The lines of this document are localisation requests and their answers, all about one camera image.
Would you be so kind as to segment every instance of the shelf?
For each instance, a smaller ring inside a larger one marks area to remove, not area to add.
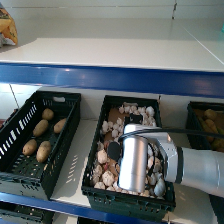
[[[0,201],[22,204],[63,214],[82,216],[112,223],[116,223],[119,220],[119,223],[149,224],[149,222],[140,219],[92,210],[88,199],[82,195],[82,175],[91,149],[96,125],[97,121],[80,121],[69,153],[60,172],[51,201],[5,193],[0,193]],[[185,135],[172,134],[171,137],[176,145],[189,147],[189,143]],[[217,223],[210,205],[208,194],[190,187],[181,185],[174,186],[177,207],[174,212],[168,213],[164,217],[164,222],[170,220],[178,223],[196,224],[206,223],[206,221],[209,220],[209,223]]]
[[[19,45],[0,49],[0,82],[223,98],[222,24],[18,19]]]

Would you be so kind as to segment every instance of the crate handle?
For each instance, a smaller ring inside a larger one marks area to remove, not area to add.
[[[53,101],[59,102],[59,103],[64,103],[65,102],[65,98],[64,97],[53,96]]]

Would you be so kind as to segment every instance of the white shelf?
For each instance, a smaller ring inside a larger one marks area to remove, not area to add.
[[[51,197],[52,200],[90,208],[87,197],[82,195],[81,185],[96,125],[97,121],[80,121]],[[171,137],[176,145],[190,147],[185,135],[172,134]],[[174,187],[177,207],[174,212],[164,217],[164,221],[204,224],[209,220],[209,223],[217,224],[208,194],[181,185],[175,184]]]
[[[0,49],[0,62],[223,72],[222,24],[222,19],[16,19],[19,45]]]

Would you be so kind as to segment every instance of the black cable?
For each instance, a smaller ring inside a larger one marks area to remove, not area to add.
[[[189,135],[210,136],[210,137],[214,137],[214,138],[224,139],[224,135],[222,135],[222,134],[210,133],[210,132],[205,132],[205,131],[179,129],[179,128],[153,128],[153,129],[142,129],[142,130],[133,131],[133,132],[123,134],[118,138],[118,141],[121,141],[130,135],[137,135],[137,134],[144,134],[144,133],[161,133],[161,132],[177,133],[177,134],[184,133],[184,134],[189,134]]]
[[[152,166],[151,166],[151,168],[149,169],[149,172],[148,172],[148,175],[151,177],[151,175],[152,175],[152,173],[153,173],[153,170],[154,170],[154,166],[155,166],[155,150],[154,150],[154,148],[152,147],[152,145],[151,145],[151,143],[149,143],[148,142],[148,144],[149,144],[149,146],[150,146],[150,148],[152,149],[152,156],[153,156],[153,164],[152,164]]]

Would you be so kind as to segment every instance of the metal cylinder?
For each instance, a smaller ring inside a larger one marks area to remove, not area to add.
[[[144,192],[147,166],[148,140],[130,136],[123,141],[123,157],[118,186],[134,192]]]

